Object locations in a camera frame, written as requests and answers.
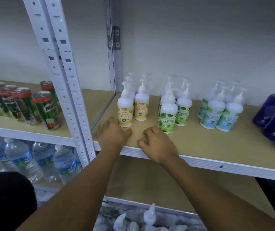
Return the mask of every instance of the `hand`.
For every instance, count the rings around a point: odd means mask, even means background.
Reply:
[[[163,164],[171,156],[179,156],[174,143],[169,139],[167,134],[156,126],[147,128],[143,131],[143,134],[147,136],[149,144],[147,145],[144,140],[140,139],[138,145],[149,159],[158,164]]]
[[[101,150],[116,148],[121,151],[131,135],[132,130],[122,130],[113,117],[110,117],[104,124],[100,124],[97,130]]]

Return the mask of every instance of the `right hand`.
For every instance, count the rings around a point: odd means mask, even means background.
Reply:
[[[174,143],[169,139],[167,134],[156,126],[149,127],[143,131],[143,134],[148,138],[148,144],[140,139],[139,147],[148,156],[149,159],[158,164],[163,164],[171,156],[179,156],[178,150]]]

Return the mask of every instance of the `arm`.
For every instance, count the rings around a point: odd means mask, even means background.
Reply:
[[[131,134],[131,129],[123,131],[113,117],[101,124],[97,131],[100,153],[17,231],[92,230],[113,165]]]
[[[144,153],[175,179],[209,231],[275,230],[275,219],[199,175],[183,159],[169,137],[157,127],[143,132]]]

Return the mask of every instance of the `left hand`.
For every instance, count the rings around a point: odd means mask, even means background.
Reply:
[[[121,150],[131,135],[132,130],[122,130],[113,117],[110,117],[104,124],[100,124],[97,130],[101,150],[110,148]]]

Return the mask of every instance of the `black cloth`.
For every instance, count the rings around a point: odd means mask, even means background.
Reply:
[[[0,172],[0,230],[14,231],[36,209],[32,183],[18,172]]]

